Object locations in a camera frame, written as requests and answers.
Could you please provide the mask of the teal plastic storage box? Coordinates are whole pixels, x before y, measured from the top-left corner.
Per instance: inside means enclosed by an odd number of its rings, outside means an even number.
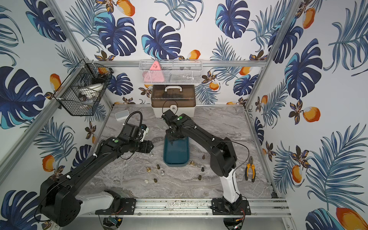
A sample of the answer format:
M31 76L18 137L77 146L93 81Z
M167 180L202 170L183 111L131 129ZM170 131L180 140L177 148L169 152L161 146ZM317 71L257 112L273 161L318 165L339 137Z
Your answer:
M189 138L170 141L164 139L163 161L169 167L184 167L190 158Z

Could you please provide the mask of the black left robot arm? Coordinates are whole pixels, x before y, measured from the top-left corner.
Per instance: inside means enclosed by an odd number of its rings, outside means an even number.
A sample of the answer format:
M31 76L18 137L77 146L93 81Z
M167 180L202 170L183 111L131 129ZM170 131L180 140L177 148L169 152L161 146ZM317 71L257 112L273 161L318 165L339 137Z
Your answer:
M83 204L76 196L98 172L124 153L152 151L153 143L144 139L148 131L143 123L136 126L124 122L120 134L101 141L96 152L84 162L57 179L49 178L42 183L41 200L35 214L43 214L60 227L70 224L78 216Z

